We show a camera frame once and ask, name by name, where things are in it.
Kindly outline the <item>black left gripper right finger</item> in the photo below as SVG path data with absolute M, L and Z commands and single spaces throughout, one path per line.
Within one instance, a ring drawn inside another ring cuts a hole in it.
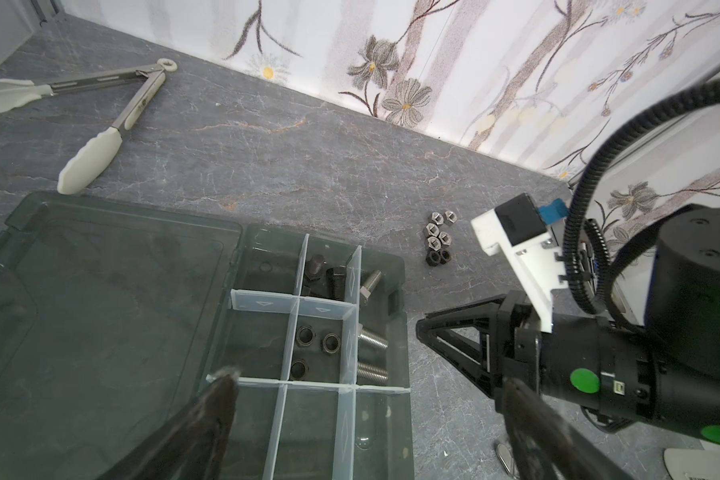
M 521 479 L 627 479 L 525 383 L 504 382 L 503 415 Z

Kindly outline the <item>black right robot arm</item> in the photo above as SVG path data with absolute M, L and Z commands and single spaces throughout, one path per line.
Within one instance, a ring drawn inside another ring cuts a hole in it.
M 720 208 L 683 207 L 642 240 L 656 252 L 640 328 L 555 315 L 534 333 L 530 303 L 511 292 L 430 313 L 417 338 L 500 412 L 518 379 L 606 429 L 645 423 L 720 445 Z

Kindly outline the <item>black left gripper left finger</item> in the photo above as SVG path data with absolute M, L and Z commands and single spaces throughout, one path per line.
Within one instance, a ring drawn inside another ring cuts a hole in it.
M 211 384 L 102 479 L 217 479 L 236 414 L 240 372 L 224 367 Z

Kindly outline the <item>black hex bolt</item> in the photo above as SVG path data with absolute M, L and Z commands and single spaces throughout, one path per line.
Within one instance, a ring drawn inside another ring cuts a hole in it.
M 346 295 L 347 268 L 335 266 L 326 270 L 329 298 L 344 301 Z

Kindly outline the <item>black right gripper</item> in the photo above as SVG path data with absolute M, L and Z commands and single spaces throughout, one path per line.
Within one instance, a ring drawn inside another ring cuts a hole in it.
M 553 331 L 531 328 L 536 312 L 519 291 L 427 313 L 416 338 L 507 410 L 506 382 L 617 420 L 654 418 L 654 358 L 644 338 L 604 318 L 560 315 Z M 496 320 L 496 380 L 489 332 Z

